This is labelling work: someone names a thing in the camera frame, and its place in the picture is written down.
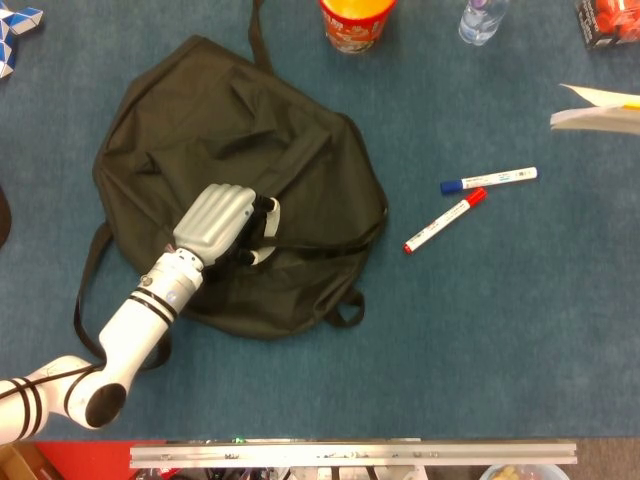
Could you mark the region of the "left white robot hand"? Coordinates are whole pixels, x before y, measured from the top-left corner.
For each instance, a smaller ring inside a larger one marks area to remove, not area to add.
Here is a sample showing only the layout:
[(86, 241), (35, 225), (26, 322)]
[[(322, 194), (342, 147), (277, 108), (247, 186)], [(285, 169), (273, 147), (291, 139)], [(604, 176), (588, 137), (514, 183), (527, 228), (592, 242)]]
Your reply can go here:
[(211, 184), (174, 228), (175, 247), (191, 252), (205, 267), (235, 254), (243, 263), (257, 265), (276, 251), (274, 246), (253, 248), (243, 244), (244, 234), (258, 217), (265, 218), (262, 238), (273, 240), (281, 218), (277, 199), (261, 196), (248, 187)]

